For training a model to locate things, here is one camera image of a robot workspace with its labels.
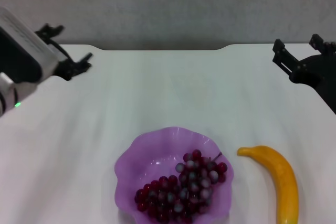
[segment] wall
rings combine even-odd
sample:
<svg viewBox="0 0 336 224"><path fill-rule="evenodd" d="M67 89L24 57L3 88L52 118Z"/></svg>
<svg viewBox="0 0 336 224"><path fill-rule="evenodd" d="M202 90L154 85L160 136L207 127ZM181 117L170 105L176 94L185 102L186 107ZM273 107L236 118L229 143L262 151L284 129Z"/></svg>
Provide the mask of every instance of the wall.
<svg viewBox="0 0 336 224"><path fill-rule="evenodd" d="M335 0L0 0L59 42L102 49L217 49L232 43L336 39Z"/></svg>

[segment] purple bowl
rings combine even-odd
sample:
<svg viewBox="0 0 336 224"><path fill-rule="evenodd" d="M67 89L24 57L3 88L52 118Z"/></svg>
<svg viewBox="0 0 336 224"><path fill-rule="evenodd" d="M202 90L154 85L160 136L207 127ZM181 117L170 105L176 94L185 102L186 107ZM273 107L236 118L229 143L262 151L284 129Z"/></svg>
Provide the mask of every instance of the purple bowl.
<svg viewBox="0 0 336 224"><path fill-rule="evenodd" d="M138 136L114 166L118 179L114 200L118 208L133 216L137 224L152 223L146 212L136 209L135 192L161 176L178 176L176 164L183 162L183 155L194 149L201 150L202 156L212 158L220 152L210 138L180 127L168 127ZM194 224L208 224L229 213L234 172L223 155L216 161L227 164L226 181L216 186L209 211L198 216Z"/></svg>

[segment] banana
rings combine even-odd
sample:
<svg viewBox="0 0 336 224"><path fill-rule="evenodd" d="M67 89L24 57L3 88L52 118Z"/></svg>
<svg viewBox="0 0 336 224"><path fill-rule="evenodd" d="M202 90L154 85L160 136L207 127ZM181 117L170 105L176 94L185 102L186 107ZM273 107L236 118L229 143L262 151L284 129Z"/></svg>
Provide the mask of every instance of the banana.
<svg viewBox="0 0 336 224"><path fill-rule="evenodd" d="M277 151L267 146L238 149L238 156L251 157L271 173L277 192L277 224L297 224L299 192L292 167Z"/></svg>

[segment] grape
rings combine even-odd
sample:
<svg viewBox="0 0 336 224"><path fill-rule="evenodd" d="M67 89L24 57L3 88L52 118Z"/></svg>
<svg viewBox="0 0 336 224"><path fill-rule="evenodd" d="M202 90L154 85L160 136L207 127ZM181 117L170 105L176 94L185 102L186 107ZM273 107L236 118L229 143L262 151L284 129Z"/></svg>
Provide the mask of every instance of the grape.
<svg viewBox="0 0 336 224"><path fill-rule="evenodd" d="M191 214L194 214L195 212L197 212L197 204L194 204L189 201L187 203L187 209L188 209L188 212L190 212Z"/></svg>
<svg viewBox="0 0 336 224"><path fill-rule="evenodd" d="M136 198L138 199L139 202L143 202L147 198L147 194L146 194L144 189L139 189L138 191L136 191L135 196L136 196Z"/></svg>
<svg viewBox="0 0 336 224"><path fill-rule="evenodd" d="M167 194L167 201L168 201L168 203L172 204L172 203L175 202L175 200L176 200L176 196L175 196L175 194L169 192L169 193Z"/></svg>
<svg viewBox="0 0 336 224"><path fill-rule="evenodd" d="M207 200L211 196L211 192L208 189L202 189L201 193L199 194L202 200Z"/></svg>
<svg viewBox="0 0 336 224"><path fill-rule="evenodd" d="M193 151L193 160L197 160L199 159L200 157L202 157L202 153L200 150L196 149Z"/></svg>
<svg viewBox="0 0 336 224"><path fill-rule="evenodd" d="M148 193L148 197L149 197L149 198L157 198L158 195L156 194L155 191L149 191L149 193Z"/></svg>
<svg viewBox="0 0 336 224"><path fill-rule="evenodd" d="M184 209L184 206L182 205L182 203L180 202L175 203L174 212L180 213L183 211L183 209Z"/></svg>
<svg viewBox="0 0 336 224"><path fill-rule="evenodd" d="M195 161L195 169L198 170L200 168L200 162L198 160Z"/></svg>
<svg viewBox="0 0 336 224"><path fill-rule="evenodd" d="M157 180L153 180L151 182L152 189L158 191L160 189L160 182Z"/></svg>
<svg viewBox="0 0 336 224"><path fill-rule="evenodd" d="M182 213L182 220L185 224L191 224L193 223L193 218L192 216L187 212L187 211L183 211Z"/></svg>
<svg viewBox="0 0 336 224"><path fill-rule="evenodd" d="M143 186L143 190L145 191L146 194L148 194L151 189L152 189L151 184L146 184Z"/></svg>
<svg viewBox="0 0 336 224"><path fill-rule="evenodd" d="M168 210L168 216L169 218L171 218L172 220L175 220L176 217L178 216L177 213L174 211L174 208L170 208Z"/></svg>
<svg viewBox="0 0 336 224"><path fill-rule="evenodd" d="M189 198L189 192L188 192L188 189L187 188L183 188L180 193L179 193L179 198L181 200L185 200L185 199L188 199Z"/></svg>
<svg viewBox="0 0 336 224"><path fill-rule="evenodd" d="M218 174L223 174L227 171L227 165L223 162L219 163L216 167Z"/></svg>
<svg viewBox="0 0 336 224"><path fill-rule="evenodd" d="M193 154L191 153L186 153L183 155L183 161L188 162L189 160L193 160Z"/></svg>
<svg viewBox="0 0 336 224"><path fill-rule="evenodd" d="M180 192L180 190L181 190L180 186L176 185L173 187L172 192L177 195Z"/></svg>
<svg viewBox="0 0 336 224"><path fill-rule="evenodd" d="M217 167L216 162L211 161L207 164L206 169L208 170L208 172L211 172L212 170L215 170L216 167Z"/></svg>
<svg viewBox="0 0 336 224"><path fill-rule="evenodd" d="M150 218L156 217L156 214L157 214L156 207L149 207L148 208L148 215L149 215Z"/></svg>
<svg viewBox="0 0 336 224"><path fill-rule="evenodd" d="M168 182L168 179L167 179L167 180L163 179L163 180L160 182L160 184L161 184L161 190L162 190L162 191L167 191L167 190L169 189L169 182Z"/></svg>
<svg viewBox="0 0 336 224"><path fill-rule="evenodd" d="M207 178L208 177L208 171L203 168L200 172L200 175L201 175L202 178Z"/></svg>
<svg viewBox="0 0 336 224"><path fill-rule="evenodd" d="M192 194L192 195L190 195L190 197L189 197L189 201L190 201L192 204L197 204L197 203L198 203L198 196L197 196L197 194Z"/></svg>
<svg viewBox="0 0 336 224"><path fill-rule="evenodd" d="M197 180L197 174L192 172L192 173L189 173L189 181L195 181Z"/></svg>
<svg viewBox="0 0 336 224"><path fill-rule="evenodd" d="M166 208L167 208L167 203L166 202L160 202L158 204L158 211L159 212L164 212Z"/></svg>
<svg viewBox="0 0 336 224"><path fill-rule="evenodd" d="M211 180L209 178L203 178L201 181L201 186L208 188L211 185Z"/></svg>
<svg viewBox="0 0 336 224"><path fill-rule="evenodd" d="M167 194L162 191L162 192L159 193L157 198L160 202L164 202L166 200L166 197L167 197Z"/></svg>
<svg viewBox="0 0 336 224"><path fill-rule="evenodd" d="M179 181L181 182L181 184L187 182L187 180L188 180L187 175L188 175L188 173L181 173L181 174L179 175Z"/></svg>
<svg viewBox="0 0 336 224"><path fill-rule="evenodd" d="M224 183L225 180L226 180L226 176L225 176L225 174L224 174L224 173L223 173L223 174L220 174L219 177L218 177L218 182L220 182L220 183Z"/></svg>
<svg viewBox="0 0 336 224"><path fill-rule="evenodd" d="M156 206L156 199L150 199L149 201L148 201L148 206L149 207L155 207Z"/></svg>
<svg viewBox="0 0 336 224"><path fill-rule="evenodd" d="M139 204L138 204L138 210L140 211L140 212L144 212L144 211L146 211L147 210L147 203L146 202L140 202Z"/></svg>
<svg viewBox="0 0 336 224"><path fill-rule="evenodd" d="M177 177L175 175L170 175L169 178L168 178L168 182L170 184L170 186L175 186L177 185Z"/></svg>
<svg viewBox="0 0 336 224"><path fill-rule="evenodd" d="M169 217L167 215L167 213L165 212L161 212L156 216L156 219L158 222L160 223L168 223L169 222Z"/></svg>
<svg viewBox="0 0 336 224"><path fill-rule="evenodd" d="M201 157L199 160L201 161L201 165L204 167L206 167L207 164L210 162L210 159L208 157Z"/></svg>
<svg viewBox="0 0 336 224"><path fill-rule="evenodd" d="M211 180L211 184L215 184L218 182L218 173L215 170L209 172L209 178Z"/></svg>
<svg viewBox="0 0 336 224"><path fill-rule="evenodd" d="M189 190L194 192L194 193L198 192L200 190L199 188L200 187L198 186L198 184L196 182L191 182L189 184Z"/></svg>
<svg viewBox="0 0 336 224"><path fill-rule="evenodd" d="M175 170L178 172L178 173L181 173L184 171L184 168L185 168L185 165L183 163L178 163L176 166L175 166Z"/></svg>
<svg viewBox="0 0 336 224"><path fill-rule="evenodd" d="M194 170L194 169L195 169L195 162L192 161L192 160L189 160L189 161L185 164L185 167L186 167L188 170Z"/></svg>
<svg viewBox="0 0 336 224"><path fill-rule="evenodd" d="M162 184L162 182L164 181L168 181L168 178L166 176L162 176L159 178L159 182L160 182L160 185Z"/></svg>

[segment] white tablecloth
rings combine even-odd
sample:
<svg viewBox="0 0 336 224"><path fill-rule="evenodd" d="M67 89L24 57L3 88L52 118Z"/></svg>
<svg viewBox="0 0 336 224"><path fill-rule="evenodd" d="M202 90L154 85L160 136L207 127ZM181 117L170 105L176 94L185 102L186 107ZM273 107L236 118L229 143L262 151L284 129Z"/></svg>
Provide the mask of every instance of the white tablecloth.
<svg viewBox="0 0 336 224"><path fill-rule="evenodd" d="M304 224L336 222L336 115L272 62L272 45L103 51L86 74L52 77L0 118L0 223L133 223L114 203L114 163L141 133L181 126L212 138L235 178L225 224L275 223L271 177L236 156L268 145L292 165ZM315 51L287 45L298 59Z"/></svg>

